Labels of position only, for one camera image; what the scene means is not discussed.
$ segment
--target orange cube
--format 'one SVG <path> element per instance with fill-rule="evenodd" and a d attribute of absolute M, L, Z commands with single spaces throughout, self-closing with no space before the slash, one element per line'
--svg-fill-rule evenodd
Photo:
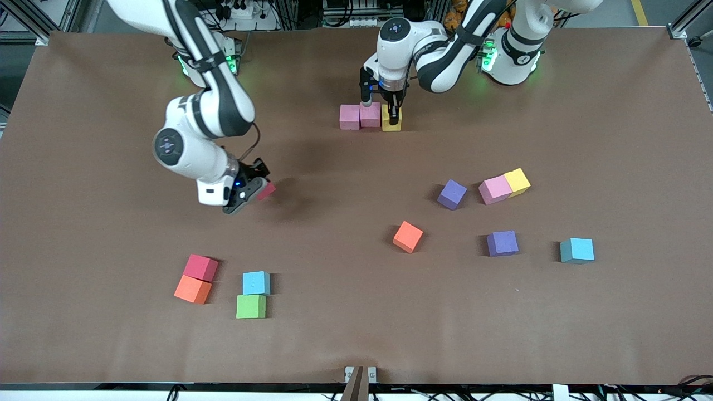
<path fill-rule="evenodd" d="M 174 296 L 192 303 L 204 304 L 210 292 L 210 283 L 184 275 L 180 278 Z"/>
<path fill-rule="evenodd" d="M 423 234 L 423 231 L 404 221 L 394 236 L 394 245 L 408 253 L 413 253 Z"/>

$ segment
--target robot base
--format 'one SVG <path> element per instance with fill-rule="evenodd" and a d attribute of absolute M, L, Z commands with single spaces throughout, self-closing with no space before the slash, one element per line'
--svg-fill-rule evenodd
<path fill-rule="evenodd" d="M 505 28 L 498 28 L 488 36 L 488 39 L 495 41 L 498 56 L 494 58 L 489 67 L 481 65 L 481 70 L 493 77 L 496 82 L 502 83 L 503 85 L 517 85 L 523 83 L 535 68 L 537 68 L 540 53 L 533 57 L 527 64 L 522 66 L 516 65 L 513 59 L 503 50 L 502 43 L 505 32 Z"/>

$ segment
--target green cube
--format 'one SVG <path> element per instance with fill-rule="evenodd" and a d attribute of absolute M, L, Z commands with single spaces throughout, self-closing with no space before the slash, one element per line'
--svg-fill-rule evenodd
<path fill-rule="evenodd" d="M 264 295 L 238 295 L 237 296 L 237 319 L 264 319 L 265 300 Z"/>

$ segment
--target metal frame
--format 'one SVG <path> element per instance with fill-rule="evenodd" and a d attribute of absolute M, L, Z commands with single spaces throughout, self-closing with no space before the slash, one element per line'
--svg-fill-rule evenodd
<path fill-rule="evenodd" d="M 46 45 L 52 31 L 70 31 L 74 27 L 81 1 L 69 0 L 56 24 L 31 0 L 0 0 L 0 6 L 27 29 L 27 32 L 0 32 L 0 44 Z"/>
<path fill-rule="evenodd" d="M 678 16 L 671 24 L 667 25 L 671 39 L 685 39 L 686 28 L 696 20 L 703 11 L 713 5 L 713 0 L 694 0 L 681 15 Z"/>

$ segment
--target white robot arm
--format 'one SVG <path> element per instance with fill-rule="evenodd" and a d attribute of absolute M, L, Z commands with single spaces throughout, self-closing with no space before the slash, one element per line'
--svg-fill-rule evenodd
<path fill-rule="evenodd" d="M 486 40 L 493 56 L 488 58 L 487 65 L 483 65 L 483 71 L 500 83 L 520 83 L 534 70 L 540 47 L 552 29 L 550 6 L 584 14 L 602 2 L 517 1 L 518 13 L 512 27 L 498 29 L 490 35 L 493 25 L 508 6 L 506 0 L 471 0 L 452 37 L 448 37 L 437 21 L 411 22 L 400 17 L 388 20 L 379 31 L 376 53 L 361 69 L 361 102 L 368 106 L 371 95 L 380 93 L 389 105 L 390 122 L 395 124 L 413 62 L 416 63 L 420 87 L 442 93 L 456 85 L 466 64 L 478 54 Z"/>
<path fill-rule="evenodd" d="M 243 136 L 255 126 L 255 107 L 227 65 L 225 54 L 198 9 L 188 0 L 108 0 L 116 15 L 142 31 L 168 37 L 206 89 L 173 99 L 154 138 L 154 155 L 168 170 L 196 180 L 198 201 L 238 212 L 267 186 L 270 173 L 257 159 L 251 166 L 213 140 Z"/>

